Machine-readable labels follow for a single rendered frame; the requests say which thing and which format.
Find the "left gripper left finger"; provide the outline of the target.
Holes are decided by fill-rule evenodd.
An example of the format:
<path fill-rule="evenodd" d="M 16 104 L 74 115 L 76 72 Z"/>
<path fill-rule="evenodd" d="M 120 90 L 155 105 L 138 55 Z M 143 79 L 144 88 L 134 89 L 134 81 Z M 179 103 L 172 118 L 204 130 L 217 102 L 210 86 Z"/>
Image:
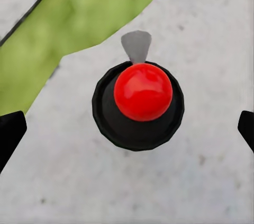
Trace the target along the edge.
<path fill-rule="evenodd" d="M 11 158 L 26 130 L 26 119 L 21 111 L 0 116 L 0 172 Z"/>

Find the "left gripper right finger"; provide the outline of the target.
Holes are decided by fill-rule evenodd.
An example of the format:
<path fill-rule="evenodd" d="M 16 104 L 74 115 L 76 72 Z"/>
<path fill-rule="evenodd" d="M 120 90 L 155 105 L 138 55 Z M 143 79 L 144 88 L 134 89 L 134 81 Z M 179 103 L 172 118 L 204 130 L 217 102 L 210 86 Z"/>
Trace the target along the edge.
<path fill-rule="evenodd" d="M 254 152 L 254 112 L 244 110 L 239 118 L 238 129 Z"/>

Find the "pesticide atomizer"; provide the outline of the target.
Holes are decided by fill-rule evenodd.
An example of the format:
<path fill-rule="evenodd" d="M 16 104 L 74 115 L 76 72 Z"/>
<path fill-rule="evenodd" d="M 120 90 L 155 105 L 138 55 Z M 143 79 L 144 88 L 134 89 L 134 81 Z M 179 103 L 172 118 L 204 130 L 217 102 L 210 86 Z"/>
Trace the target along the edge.
<path fill-rule="evenodd" d="M 130 32 L 121 44 L 131 61 L 116 65 L 97 83 L 93 118 L 112 144 L 129 151 L 157 148 L 180 127 L 185 102 L 166 69 L 146 61 L 152 35 Z"/>

